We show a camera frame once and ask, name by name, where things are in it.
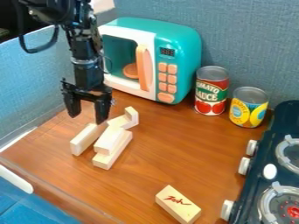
wooden countertop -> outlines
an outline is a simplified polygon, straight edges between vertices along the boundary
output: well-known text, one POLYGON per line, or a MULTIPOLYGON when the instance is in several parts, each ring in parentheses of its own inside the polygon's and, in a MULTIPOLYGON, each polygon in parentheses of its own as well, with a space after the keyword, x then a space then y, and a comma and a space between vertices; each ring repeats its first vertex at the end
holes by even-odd
POLYGON ((249 139, 257 129, 240 128, 223 115, 196 114, 192 97, 175 106, 114 91, 110 118, 133 106, 140 125, 133 141, 109 171, 93 167, 92 147, 71 154, 69 142, 94 121, 94 105, 83 102, 80 116, 65 111, 34 130, 0 157, 9 159, 44 181, 126 223, 176 223, 155 195, 172 185, 202 208, 196 223, 225 223, 219 218, 224 200, 236 200, 245 178, 237 174, 249 139))

blue wall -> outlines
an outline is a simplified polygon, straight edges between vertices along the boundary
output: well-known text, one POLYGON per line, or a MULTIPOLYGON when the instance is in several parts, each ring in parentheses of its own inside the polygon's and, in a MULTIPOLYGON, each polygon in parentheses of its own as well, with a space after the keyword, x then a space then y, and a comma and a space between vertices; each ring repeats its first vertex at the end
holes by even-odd
POLYGON ((299 99, 298 0, 115 0, 119 16, 155 18, 197 29, 203 65, 230 72, 236 87, 266 90, 271 107, 299 99))
MULTIPOLYGON (((26 42, 30 47, 44 44, 52 30, 26 35, 26 42)), ((62 31, 54 47, 36 54, 25 53, 17 38, 0 45, 0 142, 62 104, 59 82, 65 76, 73 76, 73 66, 62 31)))

teal toy microwave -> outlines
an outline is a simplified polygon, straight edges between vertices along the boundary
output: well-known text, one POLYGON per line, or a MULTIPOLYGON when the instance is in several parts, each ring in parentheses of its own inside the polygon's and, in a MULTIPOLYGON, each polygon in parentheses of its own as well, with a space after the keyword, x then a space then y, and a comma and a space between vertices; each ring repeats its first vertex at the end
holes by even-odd
POLYGON ((181 102, 200 67, 201 38, 190 27, 120 17, 99 27, 105 83, 115 89, 169 104, 181 102))

tin can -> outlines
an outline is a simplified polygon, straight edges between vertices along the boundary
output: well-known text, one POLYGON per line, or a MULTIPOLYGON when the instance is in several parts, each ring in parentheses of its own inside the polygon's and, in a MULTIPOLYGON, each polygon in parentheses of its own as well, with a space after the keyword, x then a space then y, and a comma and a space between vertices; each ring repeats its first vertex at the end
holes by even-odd
POLYGON ((245 128, 259 126, 268 107, 267 94, 257 87, 238 87, 233 91, 230 120, 245 128))
POLYGON ((228 72, 220 66, 204 66, 197 71, 195 110, 216 116, 226 109, 228 72))

toy stove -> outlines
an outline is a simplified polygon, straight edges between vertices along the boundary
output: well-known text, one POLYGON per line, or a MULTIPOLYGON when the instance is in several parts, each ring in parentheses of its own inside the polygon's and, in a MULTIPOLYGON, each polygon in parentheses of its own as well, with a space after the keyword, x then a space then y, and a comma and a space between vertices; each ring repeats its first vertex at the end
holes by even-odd
POLYGON ((299 101, 275 109, 257 142, 250 140, 239 174, 247 179, 239 199, 226 200, 221 218, 233 224, 299 224, 299 101))

